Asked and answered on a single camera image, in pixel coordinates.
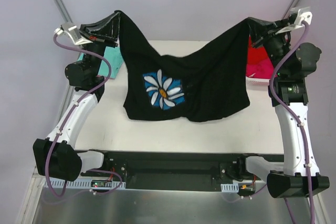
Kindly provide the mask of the black t-shirt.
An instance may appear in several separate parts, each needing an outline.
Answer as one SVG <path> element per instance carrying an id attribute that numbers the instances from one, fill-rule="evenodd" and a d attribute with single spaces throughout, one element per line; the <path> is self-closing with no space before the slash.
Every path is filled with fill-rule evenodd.
<path id="1" fill-rule="evenodd" d="M 220 120 L 250 105 L 246 65 L 250 20 L 246 18 L 184 57 L 159 54 L 125 13 L 120 50 L 128 72 L 128 118 L 192 122 Z"/>

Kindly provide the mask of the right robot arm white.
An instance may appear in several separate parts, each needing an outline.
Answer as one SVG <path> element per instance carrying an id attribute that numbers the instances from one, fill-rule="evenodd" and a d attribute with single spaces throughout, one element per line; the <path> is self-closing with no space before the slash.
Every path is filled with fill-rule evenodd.
<path id="1" fill-rule="evenodd" d="M 252 46 L 263 46 L 274 67 L 268 93 L 280 124 L 284 162 L 280 166 L 250 156 L 236 166 L 236 173 L 242 179 L 257 175 L 274 198 L 314 196 L 330 187 L 329 178 L 320 174 L 316 164 L 307 125 L 305 78 L 316 71 L 321 49 L 304 41 L 309 30 L 307 21 L 294 46 L 290 44 L 293 18 L 268 22 L 250 17 L 248 23 Z"/>

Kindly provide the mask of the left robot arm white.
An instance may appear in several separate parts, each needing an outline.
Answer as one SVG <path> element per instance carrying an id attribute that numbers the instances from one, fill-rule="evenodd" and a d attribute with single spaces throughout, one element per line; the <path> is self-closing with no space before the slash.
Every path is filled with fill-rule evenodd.
<path id="1" fill-rule="evenodd" d="M 65 68 L 69 85 L 75 89 L 72 101 L 48 136 L 38 138 L 33 144 L 38 173 L 46 178 L 72 182 L 91 169 L 99 176 L 110 173 L 111 164 L 104 159 L 102 152 L 78 153 L 75 145 L 115 69 L 104 53 L 106 48 L 118 46 L 120 14 L 117 10 L 98 22 L 80 26 L 66 22 L 54 31 L 54 43 L 63 49 L 81 53 L 82 59 Z"/>

